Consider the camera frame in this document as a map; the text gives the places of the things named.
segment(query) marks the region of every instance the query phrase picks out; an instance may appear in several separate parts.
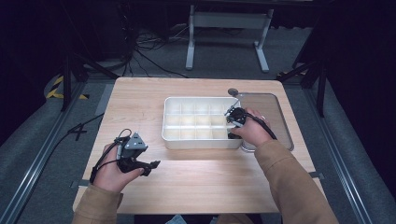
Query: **person's right hand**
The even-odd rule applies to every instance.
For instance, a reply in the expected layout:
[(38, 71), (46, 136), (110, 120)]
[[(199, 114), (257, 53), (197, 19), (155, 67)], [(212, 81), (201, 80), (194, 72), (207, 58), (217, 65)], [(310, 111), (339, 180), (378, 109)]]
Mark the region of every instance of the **person's right hand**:
[[(249, 107), (246, 111), (257, 117), (258, 119), (264, 120), (268, 127), (270, 127), (269, 122), (265, 120), (259, 111), (253, 110)], [(261, 146), (264, 142), (271, 140), (270, 134), (264, 130), (264, 128), (251, 118), (247, 118), (244, 126), (242, 128), (232, 128), (231, 133), (241, 136), (245, 141), (252, 144), (255, 147)]]

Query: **forearm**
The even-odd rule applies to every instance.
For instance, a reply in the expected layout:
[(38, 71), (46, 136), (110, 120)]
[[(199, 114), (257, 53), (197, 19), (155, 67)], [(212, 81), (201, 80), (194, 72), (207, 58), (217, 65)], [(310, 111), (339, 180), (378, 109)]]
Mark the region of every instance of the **forearm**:
[(73, 223), (116, 223), (122, 194), (89, 185), (76, 208)]
[(311, 176), (278, 141), (267, 141), (258, 147), (255, 157), (285, 223), (337, 222)]

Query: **clear plastic tray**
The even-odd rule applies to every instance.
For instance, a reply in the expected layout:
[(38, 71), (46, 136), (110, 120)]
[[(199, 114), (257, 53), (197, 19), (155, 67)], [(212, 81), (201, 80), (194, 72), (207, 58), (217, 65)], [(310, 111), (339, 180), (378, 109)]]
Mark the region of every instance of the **clear plastic tray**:
[(163, 140), (170, 149), (239, 148), (241, 139), (228, 139), (224, 113), (233, 97), (169, 97), (163, 111)]

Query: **yellow and black warning tape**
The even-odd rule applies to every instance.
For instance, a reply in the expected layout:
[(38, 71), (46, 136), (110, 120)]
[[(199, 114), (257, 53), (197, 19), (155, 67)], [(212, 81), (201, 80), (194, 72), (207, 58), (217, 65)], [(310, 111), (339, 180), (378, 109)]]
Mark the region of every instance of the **yellow and black warning tape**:
[[(53, 83), (49, 93), (47, 94), (47, 98), (60, 98), (63, 99), (64, 95), (61, 93), (56, 93), (56, 91), (58, 90), (59, 86), (61, 85), (61, 83), (64, 81), (64, 76), (59, 75), (58, 78), (56, 78), (55, 82)], [(90, 99), (90, 95), (89, 94), (81, 94), (78, 99), (80, 100), (88, 100)]]

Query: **person's right arm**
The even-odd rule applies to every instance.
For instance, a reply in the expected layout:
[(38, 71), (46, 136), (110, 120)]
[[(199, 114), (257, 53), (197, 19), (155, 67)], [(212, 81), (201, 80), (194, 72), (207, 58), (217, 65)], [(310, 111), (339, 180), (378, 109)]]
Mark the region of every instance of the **person's right arm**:
[[(258, 111), (247, 112), (260, 118)], [(256, 146), (254, 155), (270, 184), (271, 193), (284, 223), (337, 223), (326, 198), (303, 166), (254, 120), (232, 129)]]

